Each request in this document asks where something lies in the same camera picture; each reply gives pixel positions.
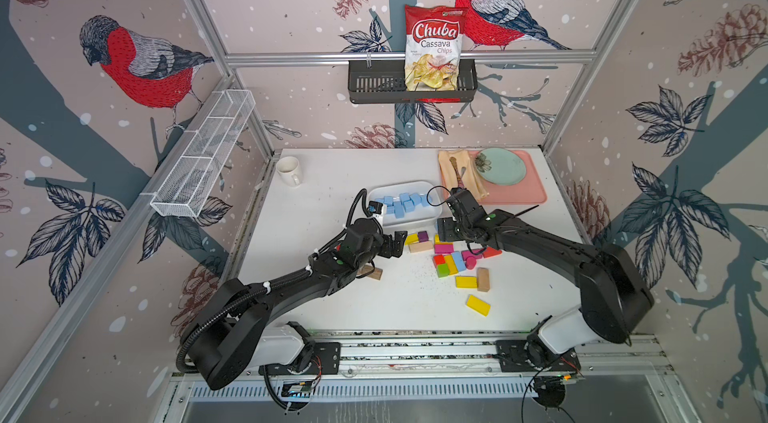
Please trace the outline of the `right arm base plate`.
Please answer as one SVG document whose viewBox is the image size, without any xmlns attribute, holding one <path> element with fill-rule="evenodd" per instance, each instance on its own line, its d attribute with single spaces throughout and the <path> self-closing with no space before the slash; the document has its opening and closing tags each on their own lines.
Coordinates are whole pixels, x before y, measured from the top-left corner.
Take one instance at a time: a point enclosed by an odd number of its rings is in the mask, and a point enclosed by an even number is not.
<svg viewBox="0 0 768 423">
<path fill-rule="evenodd" d="M 562 354 L 550 351 L 541 343 L 521 339 L 502 339 L 495 342 L 501 370 L 510 372 L 559 371 L 578 373 L 581 364 L 571 348 Z"/>
</svg>

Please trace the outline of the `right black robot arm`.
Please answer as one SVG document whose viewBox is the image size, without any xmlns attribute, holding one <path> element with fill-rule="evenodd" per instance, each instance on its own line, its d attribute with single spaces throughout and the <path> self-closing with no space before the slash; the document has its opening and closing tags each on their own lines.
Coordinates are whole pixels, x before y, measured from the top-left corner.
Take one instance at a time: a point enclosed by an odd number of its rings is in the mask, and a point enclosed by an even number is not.
<svg viewBox="0 0 768 423">
<path fill-rule="evenodd" d="M 528 360 L 552 367 L 576 346 L 602 339 L 627 344 L 654 305 L 650 289 L 623 248 L 577 243 L 496 209 L 488 213 L 472 193 L 455 187 L 443 201 L 452 216 L 440 229 L 471 246 L 523 256 L 567 279 L 579 289 L 580 303 L 540 321 L 526 337 Z"/>
</svg>

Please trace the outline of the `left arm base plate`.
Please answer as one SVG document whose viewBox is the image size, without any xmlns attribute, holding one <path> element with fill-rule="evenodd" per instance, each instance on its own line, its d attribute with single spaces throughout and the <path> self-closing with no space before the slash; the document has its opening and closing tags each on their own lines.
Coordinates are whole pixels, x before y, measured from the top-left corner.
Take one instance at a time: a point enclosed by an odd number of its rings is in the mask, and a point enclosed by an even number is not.
<svg viewBox="0 0 768 423">
<path fill-rule="evenodd" d="M 337 375 L 340 361 L 341 344 L 339 342 L 320 342 L 302 349 L 290 364 L 269 364 L 267 369 L 270 376 L 308 378 L 318 375 Z"/>
</svg>

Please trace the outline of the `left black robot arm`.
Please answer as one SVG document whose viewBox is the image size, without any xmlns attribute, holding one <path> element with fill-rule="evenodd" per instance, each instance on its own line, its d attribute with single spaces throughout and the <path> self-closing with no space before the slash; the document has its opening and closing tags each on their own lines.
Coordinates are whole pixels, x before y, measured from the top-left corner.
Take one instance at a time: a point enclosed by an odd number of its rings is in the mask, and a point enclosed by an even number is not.
<svg viewBox="0 0 768 423">
<path fill-rule="evenodd" d="M 226 281 L 185 328 L 176 369 L 202 375 L 212 390 L 229 385 L 251 365 L 270 323 L 345 288 L 375 258 L 401 257 L 406 239 L 403 230 L 386 234 L 376 219 L 359 218 L 310 254 L 299 270 L 262 283 Z"/>
</svg>

